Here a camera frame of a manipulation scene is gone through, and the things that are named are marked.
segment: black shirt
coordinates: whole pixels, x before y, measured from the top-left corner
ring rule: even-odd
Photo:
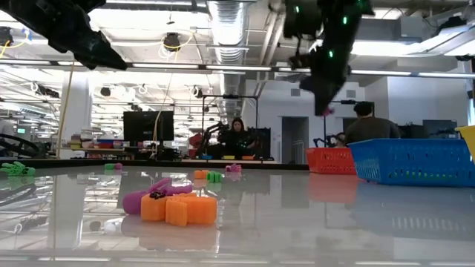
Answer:
[[[345,132],[345,142],[360,142],[375,138],[400,138],[399,128],[389,119],[375,117],[361,118],[351,124]]]

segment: green toy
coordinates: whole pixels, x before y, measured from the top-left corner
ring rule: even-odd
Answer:
[[[13,164],[3,163],[1,166],[2,168],[0,168],[0,171],[7,173],[8,176],[30,177],[30,176],[35,175],[36,173],[35,168],[26,167],[20,162],[14,162]]]
[[[218,173],[217,171],[210,171],[206,175],[206,179],[208,180],[208,182],[221,182],[222,178],[223,175]]]
[[[114,170],[115,168],[116,168],[115,163],[107,163],[106,165],[104,165],[105,170]]]

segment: dark hair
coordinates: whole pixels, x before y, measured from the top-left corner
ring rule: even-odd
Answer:
[[[231,131],[235,130],[235,127],[234,127],[235,122],[239,122],[240,123],[240,131],[244,131],[244,122],[240,118],[235,118],[235,119],[232,120]]]
[[[358,116],[368,116],[373,112],[373,104],[367,101],[359,102],[353,110]]]

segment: pink toy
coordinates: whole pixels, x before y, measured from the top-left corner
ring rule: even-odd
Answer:
[[[240,173],[241,172],[241,167],[240,165],[236,165],[236,164],[233,164],[233,165],[228,165],[226,166],[226,172],[234,172],[234,173]]]
[[[165,194],[166,196],[173,196],[174,194],[188,194],[193,191],[193,185],[185,186],[163,186],[157,192]]]
[[[127,214],[140,214],[140,202],[142,197],[165,185],[170,186],[170,184],[171,178],[165,178],[153,184],[147,191],[134,191],[126,194],[122,200],[122,208]]]

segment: yellow cable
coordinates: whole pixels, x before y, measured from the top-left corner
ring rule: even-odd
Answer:
[[[69,102],[69,93],[71,91],[71,82],[73,81],[73,73],[74,73],[74,64],[76,60],[73,59],[73,64],[71,65],[71,72],[69,73],[69,83],[68,88],[66,89],[66,100],[65,100],[65,108],[61,112],[61,122],[59,123],[59,132],[58,132],[58,141],[56,141],[56,158],[59,159],[61,154],[61,146],[62,146],[62,129],[65,126],[65,117],[66,117],[66,109],[68,108]]]
[[[9,41],[9,42],[7,42],[7,43],[5,44],[5,46],[0,46],[0,47],[3,47],[3,49],[13,49],[13,48],[21,47],[21,46],[24,45],[25,42],[27,42],[27,40],[28,40],[28,31],[25,31],[24,34],[25,34],[25,37],[24,37],[23,42],[21,42],[21,43],[19,43],[19,44],[17,44],[17,45],[14,45],[14,46],[9,47],[9,46],[8,46],[8,44],[10,43],[10,41]]]
[[[186,43],[180,44],[180,45],[178,45],[178,46],[176,46],[176,47],[172,47],[172,46],[168,46],[168,45],[166,45],[166,44],[163,44],[163,40],[165,40],[165,38],[166,38],[166,36],[165,36],[165,37],[162,38],[162,45],[163,45],[164,47],[167,47],[167,48],[170,48],[170,49],[182,48],[182,47],[184,47],[185,45],[187,45],[187,44],[191,41],[191,38],[193,38],[193,35],[194,35],[194,33],[191,33],[191,34],[190,34],[190,38],[188,38],[188,41],[186,41]]]
[[[0,53],[0,59],[3,57],[3,55],[5,54],[5,51],[7,49],[7,46],[8,44],[10,43],[10,40],[7,41],[7,43],[5,44],[5,46],[3,47],[3,49],[1,50],[1,53]]]
[[[178,59],[178,51],[175,52],[175,62],[174,63],[177,63],[177,59]],[[160,115],[162,114],[162,109],[163,109],[163,106],[165,105],[166,98],[168,96],[168,91],[170,90],[171,79],[172,78],[173,78],[173,73],[171,73],[171,75],[170,75],[170,80],[168,81],[168,87],[166,88],[166,92],[165,92],[165,96],[163,97],[162,105],[160,106],[160,110],[158,111],[157,118],[155,119],[154,135],[152,136],[152,142],[155,142],[155,154],[157,154],[157,149],[158,149],[158,146],[157,146],[157,125],[158,125]]]

